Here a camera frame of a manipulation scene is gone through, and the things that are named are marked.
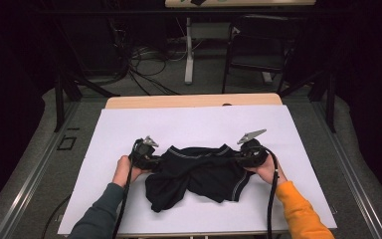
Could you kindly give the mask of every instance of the table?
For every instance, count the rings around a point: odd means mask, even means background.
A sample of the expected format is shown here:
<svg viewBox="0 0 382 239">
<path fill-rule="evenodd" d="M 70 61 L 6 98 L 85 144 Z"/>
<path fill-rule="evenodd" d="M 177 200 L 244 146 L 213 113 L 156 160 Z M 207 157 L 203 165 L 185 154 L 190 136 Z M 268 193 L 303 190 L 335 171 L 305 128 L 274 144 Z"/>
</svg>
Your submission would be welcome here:
<svg viewBox="0 0 382 239">
<path fill-rule="evenodd" d="M 259 138 L 261 143 L 277 153 L 286 176 L 294 178 L 293 183 L 311 202 L 322 222 L 329 228 L 336 228 L 287 107 L 282 105 L 279 96 L 236 94 L 109 99 L 101 112 L 58 234 L 71 232 L 111 181 L 119 156 L 129 152 L 138 137 L 150 134 L 160 144 L 155 155 L 160 155 L 172 142 L 178 148 L 225 143 L 235 149 L 238 139 L 245 132 L 260 129 L 259 124 L 268 129 L 263 138 Z M 292 170 L 295 158 L 299 159 L 298 170 L 302 172 Z M 119 227 L 121 237 L 267 232 L 265 213 L 271 187 L 256 176 L 251 177 L 239 202 L 216 203 L 187 192 L 173 208 L 160 213 L 151 211 L 150 202 L 145 198 L 145 178 L 146 175 L 140 176 L 130 188 Z M 282 204 L 277 200 L 274 202 L 273 230 L 287 231 Z"/>
<path fill-rule="evenodd" d="M 167 8 L 225 8 L 225 7 L 280 7 L 280 6 L 312 6 L 315 0 L 206 0 L 200 6 L 191 3 L 191 0 L 166 0 L 165 6 Z M 206 35 L 206 38 L 224 38 L 227 37 L 228 25 L 217 23 L 212 33 Z M 191 18 L 187 17 L 187 64 L 185 68 L 185 84 L 192 84 L 192 75 L 194 70 L 194 54 L 192 51 L 192 23 Z M 270 74 L 263 73 L 266 81 L 270 81 Z"/>
</svg>

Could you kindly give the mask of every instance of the dark green sleeve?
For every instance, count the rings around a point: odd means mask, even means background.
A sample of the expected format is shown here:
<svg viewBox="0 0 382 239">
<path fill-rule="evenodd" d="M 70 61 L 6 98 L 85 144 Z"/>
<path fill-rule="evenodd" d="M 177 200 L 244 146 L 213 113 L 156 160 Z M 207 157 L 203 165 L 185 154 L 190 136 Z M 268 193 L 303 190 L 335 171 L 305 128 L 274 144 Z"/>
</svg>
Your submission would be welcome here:
<svg viewBox="0 0 382 239">
<path fill-rule="evenodd" d="M 68 238 L 107 238 L 112 237 L 116 221 L 116 209 L 122 201 L 123 188 L 117 184 L 107 185 L 103 195 L 76 223 Z"/>
</svg>

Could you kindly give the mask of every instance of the person's hand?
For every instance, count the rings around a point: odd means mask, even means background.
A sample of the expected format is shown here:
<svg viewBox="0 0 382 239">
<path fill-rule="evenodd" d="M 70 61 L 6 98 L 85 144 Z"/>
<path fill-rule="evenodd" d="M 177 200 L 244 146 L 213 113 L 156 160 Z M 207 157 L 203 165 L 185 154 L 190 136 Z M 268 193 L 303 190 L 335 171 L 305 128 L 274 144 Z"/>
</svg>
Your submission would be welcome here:
<svg viewBox="0 0 382 239">
<path fill-rule="evenodd" d="M 268 184 L 273 183 L 273 176 L 275 173 L 275 165 L 273 163 L 272 155 L 269 154 L 268 158 L 266 159 L 266 162 L 258 167 L 245 167 L 248 171 L 252 171 L 260 176 L 262 180 L 264 180 Z M 281 165 L 278 161 L 278 185 L 284 183 L 287 181 L 287 177 L 285 176 L 284 172 L 282 171 Z"/>
<path fill-rule="evenodd" d="M 124 188 L 128 178 L 130 166 L 131 162 L 129 161 L 128 156 L 124 155 L 121 157 L 120 160 L 117 161 L 116 171 L 114 172 L 112 182 Z M 149 172 L 149 170 L 142 170 L 140 168 L 133 167 L 130 183 L 134 182 L 139 175 L 145 172 Z"/>
</svg>

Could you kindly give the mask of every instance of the person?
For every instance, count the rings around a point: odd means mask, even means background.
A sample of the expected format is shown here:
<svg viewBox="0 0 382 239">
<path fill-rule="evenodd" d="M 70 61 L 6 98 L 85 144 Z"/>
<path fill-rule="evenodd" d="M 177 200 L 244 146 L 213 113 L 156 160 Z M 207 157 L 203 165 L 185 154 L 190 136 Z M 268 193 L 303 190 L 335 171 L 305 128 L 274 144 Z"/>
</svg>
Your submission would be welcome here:
<svg viewBox="0 0 382 239">
<path fill-rule="evenodd" d="M 116 166 L 112 182 L 107 185 L 103 195 L 93 204 L 74 226 L 68 238 L 104 238 L 112 237 L 116 222 L 116 209 L 122 200 L 129 173 L 130 161 L 124 155 Z M 266 183 L 273 183 L 275 165 L 269 154 L 266 162 L 258 167 L 245 168 L 256 173 Z M 137 167 L 132 168 L 131 183 L 142 173 L 148 172 Z M 284 205 L 285 219 L 292 239 L 334 238 L 325 227 L 311 204 L 297 191 L 292 181 L 287 180 L 278 163 L 278 187 L 276 197 Z"/>
</svg>

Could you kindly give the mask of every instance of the sleeve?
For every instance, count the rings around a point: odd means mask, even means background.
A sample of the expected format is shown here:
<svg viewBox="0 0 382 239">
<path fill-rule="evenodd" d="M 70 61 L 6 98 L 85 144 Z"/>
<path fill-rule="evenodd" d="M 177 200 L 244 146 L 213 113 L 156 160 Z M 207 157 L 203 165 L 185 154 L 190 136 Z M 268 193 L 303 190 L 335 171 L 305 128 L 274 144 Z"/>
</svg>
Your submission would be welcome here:
<svg viewBox="0 0 382 239">
<path fill-rule="evenodd" d="M 278 186 L 277 198 L 284 205 L 285 219 L 293 239 L 334 238 L 312 208 L 311 204 L 302 197 L 291 181 Z"/>
<path fill-rule="evenodd" d="M 103 195 L 76 223 L 68 238 L 110 239 L 117 218 L 116 209 L 122 196 L 122 187 L 115 183 L 108 184 Z"/>
</svg>

